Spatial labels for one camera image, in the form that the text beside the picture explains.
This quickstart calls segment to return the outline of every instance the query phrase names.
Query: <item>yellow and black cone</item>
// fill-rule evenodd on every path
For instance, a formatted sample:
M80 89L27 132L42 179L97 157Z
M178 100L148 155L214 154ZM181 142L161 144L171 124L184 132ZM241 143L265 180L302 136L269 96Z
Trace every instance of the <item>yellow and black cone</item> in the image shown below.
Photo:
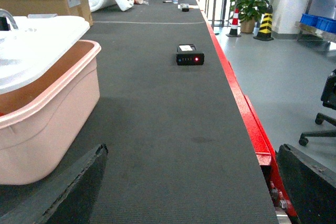
M266 13L264 15L263 21L261 22L259 32L257 36L253 37L255 39L259 39L262 41L270 41L273 40L271 37L272 33L272 17L273 17L273 8L272 6L268 6Z

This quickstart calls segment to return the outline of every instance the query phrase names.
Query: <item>plant pot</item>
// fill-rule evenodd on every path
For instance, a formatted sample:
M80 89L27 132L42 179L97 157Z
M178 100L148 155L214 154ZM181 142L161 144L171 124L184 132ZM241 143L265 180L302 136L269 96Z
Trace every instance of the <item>plant pot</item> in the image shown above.
M254 18L249 20L249 21L244 21L240 23L240 32L241 33L246 33L246 34L251 34L253 33L254 30Z

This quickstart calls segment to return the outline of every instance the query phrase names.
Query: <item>blue plastic bin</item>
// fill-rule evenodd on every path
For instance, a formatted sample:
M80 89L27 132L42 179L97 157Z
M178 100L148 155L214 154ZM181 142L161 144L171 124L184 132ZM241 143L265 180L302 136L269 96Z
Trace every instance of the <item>blue plastic bin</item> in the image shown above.
M316 28L329 33L336 33L336 20L319 17Z
M318 16L302 14L301 23L315 27L318 22Z

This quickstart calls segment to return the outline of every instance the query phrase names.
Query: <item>white line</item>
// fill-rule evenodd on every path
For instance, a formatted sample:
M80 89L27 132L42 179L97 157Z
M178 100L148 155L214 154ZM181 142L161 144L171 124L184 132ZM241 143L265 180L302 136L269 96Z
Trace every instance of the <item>white line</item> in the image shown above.
M193 25L202 24L202 22L191 22L191 23L165 23L165 22L128 22L128 21L94 21L94 23L126 23L126 24L160 24L160 25Z

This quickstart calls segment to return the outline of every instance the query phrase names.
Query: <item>small black box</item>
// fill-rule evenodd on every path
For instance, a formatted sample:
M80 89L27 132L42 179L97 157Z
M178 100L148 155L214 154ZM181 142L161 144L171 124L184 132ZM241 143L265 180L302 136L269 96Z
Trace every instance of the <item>small black box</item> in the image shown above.
M196 50L194 44L178 45L176 63L177 65L203 65L204 53Z

